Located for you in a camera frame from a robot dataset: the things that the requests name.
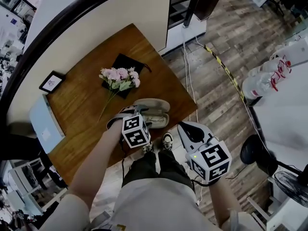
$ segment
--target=light blue folder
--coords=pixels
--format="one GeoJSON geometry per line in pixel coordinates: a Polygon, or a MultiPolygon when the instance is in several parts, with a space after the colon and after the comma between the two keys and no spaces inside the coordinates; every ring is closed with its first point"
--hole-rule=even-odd
{"type": "Polygon", "coordinates": [[[65,137],[45,95],[31,107],[30,121],[46,153],[51,152],[65,137]]]}

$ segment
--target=black handrail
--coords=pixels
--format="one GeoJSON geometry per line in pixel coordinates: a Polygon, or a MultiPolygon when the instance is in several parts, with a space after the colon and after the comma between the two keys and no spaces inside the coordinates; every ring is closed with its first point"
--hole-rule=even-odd
{"type": "Polygon", "coordinates": [[[6,116],[13,98],[32,66],[47,48],[73,23],[108,0],[76,0],[52,19],[29,45],[12,73],[0,99],[0,131],[6,128],[6,116]]]}

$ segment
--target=wooden table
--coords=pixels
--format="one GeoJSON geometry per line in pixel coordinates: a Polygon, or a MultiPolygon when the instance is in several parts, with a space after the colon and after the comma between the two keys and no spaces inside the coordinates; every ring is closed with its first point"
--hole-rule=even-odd
{"type": "MultiPolygon", "coordinates": [[[[123,107],[142,98],[159,98],[170,103],[169,124],[163,129],[151,129],[153,140],[197,108],[177,77],[133,24],[85,56],[66,74],[65,82],[47,98],[66,135],[49,157],[67,184],[106,130],[106,123],[123,107]],[[140,73],[140,87],[132,89],[126,99],[114,97],[97,122],[108,95],[98,75],[101,68],[112,67],[119,53],[148,64],[152,72],[144,67],[140,73]]],[[[129,154],[135,151],[136,148],[131,149],[129,154]]],[[[109,166],[119,162],[122,157],[123,152],[115,148],[109,166]]]]}

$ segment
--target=patterned sneaker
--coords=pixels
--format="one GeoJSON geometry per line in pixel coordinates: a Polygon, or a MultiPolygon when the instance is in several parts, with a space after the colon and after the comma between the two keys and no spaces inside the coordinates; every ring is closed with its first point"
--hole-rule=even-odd
{"type": "Polygon", "coordinates": [[[144,145],[142,147],[142,151],[143,151],[144,154],[146,154],[147,152],[153,152],[154,151],[153,143],[150,142],[150,143],[144,145]]]}
{"type": "Polygon", "coordinates": [[[163,135],[163,150],[172,150],[172,145],[173,145],[173,138],[171,133],[165,133],[163,135]]]}

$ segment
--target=yellow and black caution tape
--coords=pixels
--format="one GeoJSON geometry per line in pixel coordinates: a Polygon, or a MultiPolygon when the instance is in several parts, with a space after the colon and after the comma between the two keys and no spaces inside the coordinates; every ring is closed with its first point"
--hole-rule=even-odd
{"type": "Polygon", "coordinates": [[[203,48],[210,52],[214,57],[215,59],[217,60],[217,62],[220,64],[220,66],[222,66],[222,68],[226,71],[227,75],[229,76],[230,80],[232,81],[235,89],[237,90],[237,92],[239,93],[242,101],[244,102],[244,104],[247,104],[247,100],[244,96],[244,93],[241,89],[241,87],[239,86],[239,84],[237,83],[236,79],[233,77],[233,75],[231,74],[231,72],[229,71],[229,69],[225,66],[225,64],[223,64],[223,62],[220,60],[220,58],[218,56],[216,56],[216,54],[214,52],[211,51],[210,48],[208,48],[206,45],[203,46],[203,48]]]}

